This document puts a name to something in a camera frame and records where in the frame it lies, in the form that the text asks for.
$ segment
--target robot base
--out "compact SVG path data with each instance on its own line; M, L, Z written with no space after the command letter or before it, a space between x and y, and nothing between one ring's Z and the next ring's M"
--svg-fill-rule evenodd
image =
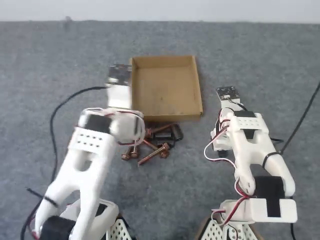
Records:
M219 226L219 216L216 219L207 218L198 231L196 240L263 240L252 225L229 222L232 226Z

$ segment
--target cardboard tray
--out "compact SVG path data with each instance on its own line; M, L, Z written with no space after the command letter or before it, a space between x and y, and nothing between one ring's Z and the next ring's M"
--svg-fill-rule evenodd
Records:
M132 106L146 121L199 119L203 113L194 56L137 56L132 64Z

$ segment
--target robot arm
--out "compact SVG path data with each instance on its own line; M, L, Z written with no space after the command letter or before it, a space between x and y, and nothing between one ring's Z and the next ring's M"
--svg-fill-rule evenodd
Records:
M138 111L108 108L82 112L60 171L45 193L46 197L60 205L73 191L80 191L80 201L76 205L80 211L75 222L71 223L73 226L69 239L100 240L106 229L113 225L119 210L112 202L107 202L104 213L96 217L101 202L101 188L117 145L125 142L140 144L144 139L144 131L142 114ZM54 205L42 200L35 216L37 236L42 235L46 221L57 213ZM103 223L100 232L97 231L99 223Z
M102 186L117 146L136 146L145 137L143 114L131 109L130 77L131 66L111 66L106 83L109 108L82 111L62 166L45 193L57 206L76 190L80 199L60 216L56 205L42 200L35 215L40 240L110 239L119 208L99 198Z
M213 149L218 152L233 150L236 167L234 177L250 196L238 206L231 221L296 222L296 203L286 198L295 193L295 182L269 137L262 115L243 110L245 108L240 104L234 87L218 88L217 93L221 111L211 137L221 129L225 132L213 142ZM254 177L251 164L260 165L269 176ZM228 216L236 204L235 200L226 200L220 207Z

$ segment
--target white wall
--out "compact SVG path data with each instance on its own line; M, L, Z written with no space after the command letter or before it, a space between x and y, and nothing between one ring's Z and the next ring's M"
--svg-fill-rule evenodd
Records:
M0 21L320 23L320 0L0 0Z

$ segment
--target copper bolt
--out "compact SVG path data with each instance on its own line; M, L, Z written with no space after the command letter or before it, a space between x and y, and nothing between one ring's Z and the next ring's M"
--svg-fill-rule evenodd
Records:
M171 125L173 125L173 123L170 123L170 124L167 124L167 125L164 125L164 126L160 126L160 127L156 127L156 128L147 128L146 131L145 131L145 135L147 137L151 136L152 134L161 132L162 130L165 130L165 129L171 127Z
M130 152L130 156L133 159L137 159L139 157L138 146L134 146L132 152Z
M155 150L154 152L150 153L145 158L143 158L140 161L138 161L138 165L142 165L142 164L146 163L147 161L149 161L154 156L160 154L163 151L169 150L169 149L170 149L169 145L167 143L164 143L162 147L158 148L157 150Z
M126 161L129 160L131 158L130 153L133 149L134 148L132 146L129 146L125 153L121 154L121 159Z
M168 150L162 151L160 154L160 158L162 159L166 159L167 157L169 157L170 152Z
M145 145L147 145L147 146L149 146L150 148L152 148L153 150L158 150L159 148L156 146L156 145L153 145L151 142L149 142L149 141L147 141L147 140L143 140L143 143L145 144ZM169 151L162 151L161 153L160 153L160 157L162 158L162 159L166 159L167 157L169 156Z

